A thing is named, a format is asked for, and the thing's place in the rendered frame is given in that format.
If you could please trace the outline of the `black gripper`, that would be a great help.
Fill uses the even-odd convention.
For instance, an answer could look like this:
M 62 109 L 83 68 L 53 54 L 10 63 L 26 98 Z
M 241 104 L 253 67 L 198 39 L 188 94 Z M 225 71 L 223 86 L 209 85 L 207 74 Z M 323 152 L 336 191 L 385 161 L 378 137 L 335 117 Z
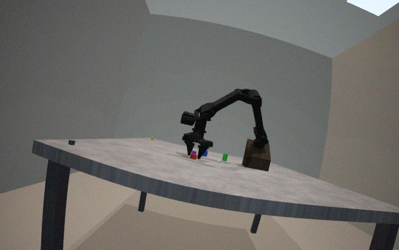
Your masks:
M 183 136 L 182 140 L 184 140 L 184 142 L 187 145 L 188 155 L 191 154 L 195 143 L 200 144 L 200 145 L 198 145 L 199 151 L 198 151 L 198 157 L 197 157 L 198 159 L 200 159 L 201 156 L 205 153 L 205 151 L 207 151 L 209 147 L 213 146 L 213 142 L 203 139 L 204 133 L 206 133 L 204 128 L 194 127 L 194 128 L 192 128 L 192 130 L 193 130 L 193 132 L 197 132 L 197 131 L 199 132 L 199 141 L 196 139 L 187 141 L 187 140 L 184 140 L 184 136 Z M 193 142 L 195 142 L 195 143 L 193 143 Z

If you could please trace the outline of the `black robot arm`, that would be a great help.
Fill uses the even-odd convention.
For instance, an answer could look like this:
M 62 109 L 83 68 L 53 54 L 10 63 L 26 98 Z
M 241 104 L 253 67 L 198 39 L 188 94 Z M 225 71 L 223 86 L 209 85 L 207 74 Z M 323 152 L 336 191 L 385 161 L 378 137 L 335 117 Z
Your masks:
M 238 100 L 252 105 L 256 123 L 256 127 L 253 127 L 256 137 L 253 142 L 253 147 L 256 150 L 264 150 L 265 144 L 269 143 L 269 141 L 263 128 L 261 115 L 262 99 L 258 91 L 255 89 L 235 89 L 233 92 L 227 94 L 219 100 L 216 100 L 215 102 L 208 102 L 201 105 L 200 108 L 194 111 L 194 113 L 184 111 L 181 116 L 180 123 L 190 126 L 194 125 L 195 123 L 195 127 L 205 129 L 206 122 L 211 121 L 210 118 L 212 118 L 216 112 Z M 184 134 L 184 140 L 191 141 L 194 139 L 199 141 L 200 133 L 198 131 Z

